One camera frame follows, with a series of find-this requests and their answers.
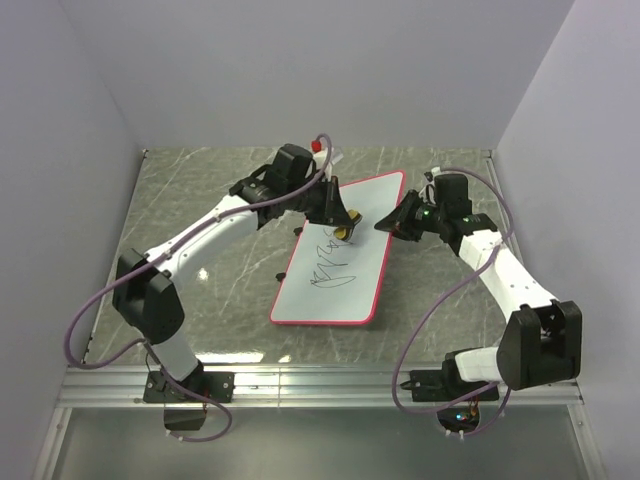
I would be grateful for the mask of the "yellow whiteboard eraser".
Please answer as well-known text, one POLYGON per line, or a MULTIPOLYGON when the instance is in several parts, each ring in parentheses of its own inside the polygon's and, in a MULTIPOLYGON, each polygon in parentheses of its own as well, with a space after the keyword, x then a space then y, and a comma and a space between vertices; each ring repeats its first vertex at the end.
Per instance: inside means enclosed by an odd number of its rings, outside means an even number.
MULTIPOLYGON (((357 210, 350 209, 350 210, 348 211, 348 214, 349 214, 349 217, 350 217, 351 223, 350 223, 349 225, 346 225, 346 226, 340 226, 340 227, 352 227, 352 226, 356 227, 356 226, 360 223, 360 221, 362 220, 362 215, 361 215, 361 213, 360 213, 360 212, 358 212, 357 210)), ((336 227, 336 228, 334 229, 334 231, 333 231, 333 236, 334 236, 337 240, 339 240, 339 228, 340 228, 340 227, 336 227)))

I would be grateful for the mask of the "red framed whiteboard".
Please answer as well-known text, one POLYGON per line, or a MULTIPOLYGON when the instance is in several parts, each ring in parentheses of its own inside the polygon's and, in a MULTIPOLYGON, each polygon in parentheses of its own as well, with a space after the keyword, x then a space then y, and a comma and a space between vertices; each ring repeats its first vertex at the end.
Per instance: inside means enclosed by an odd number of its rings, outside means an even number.
POLYGON ((341 241, 331 227, 305 223, 285 271, 270 321, 278 325, 360 326, 375 314, 392 238, 374 228, 401 200, 405 172, 396 170, 340 187, 362 215, 341 241))

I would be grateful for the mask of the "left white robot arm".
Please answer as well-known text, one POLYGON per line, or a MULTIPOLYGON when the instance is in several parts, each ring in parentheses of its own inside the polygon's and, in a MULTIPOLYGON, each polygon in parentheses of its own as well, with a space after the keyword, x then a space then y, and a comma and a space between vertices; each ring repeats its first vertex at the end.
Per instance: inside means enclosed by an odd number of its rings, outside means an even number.
POLYGON ((224 249, 251 235, 287 211, 305 215, 312 224, 353 228, 342 202, 338 178, 324 176, 301 195, 283 202, 265 180, 249 176, 204 217, 173 239, 140 253, 120 255, 112 305, 137 329, 168 376, 166 388, 180 402, 196 399, 204 373, 183 329, 180 290, 224 249))

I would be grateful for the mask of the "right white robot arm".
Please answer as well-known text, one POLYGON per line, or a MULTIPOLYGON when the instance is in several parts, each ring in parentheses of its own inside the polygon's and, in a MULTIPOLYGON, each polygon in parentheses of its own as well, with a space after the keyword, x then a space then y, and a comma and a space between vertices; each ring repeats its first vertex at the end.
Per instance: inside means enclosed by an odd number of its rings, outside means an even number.
POLYGON ((434 233, 474 272, 497 302, 506 327, 496 347, 451 352, 441 386, 455 400, 478 382, 513 390, 575 379, 581 370, 582 312, 543 288, 505 245, 498 227, 469 199, 430 203, 410 191, 375 225, 405 241, 434 233))

